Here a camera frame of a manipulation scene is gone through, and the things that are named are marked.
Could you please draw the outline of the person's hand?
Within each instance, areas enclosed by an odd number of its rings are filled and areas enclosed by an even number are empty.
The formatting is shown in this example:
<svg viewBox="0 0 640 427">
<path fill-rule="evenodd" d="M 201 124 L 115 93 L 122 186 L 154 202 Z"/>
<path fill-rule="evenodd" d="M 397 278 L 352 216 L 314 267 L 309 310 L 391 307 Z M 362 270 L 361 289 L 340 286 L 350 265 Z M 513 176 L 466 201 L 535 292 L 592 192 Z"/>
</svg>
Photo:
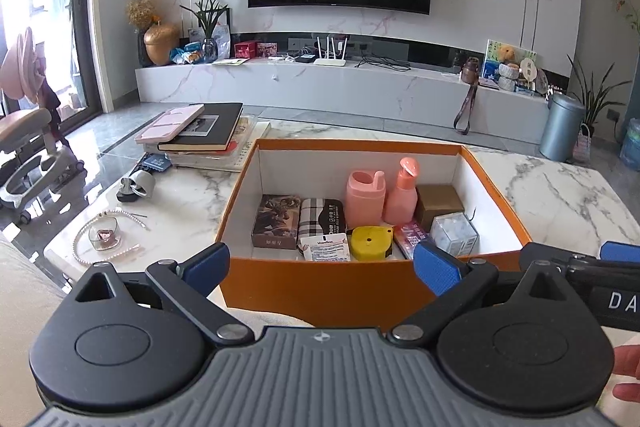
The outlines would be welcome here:
<svg viewBox="0 0 640 427">
<path fill-rule="evenodd" d="M 625 345 L 614 349 L 614 369 L 616 376 L 634 377 L 633 383 L 616 384 L 613 395 L 616 399 L 639 403 L 640 402 L 640 346 Z"/>
</svg>

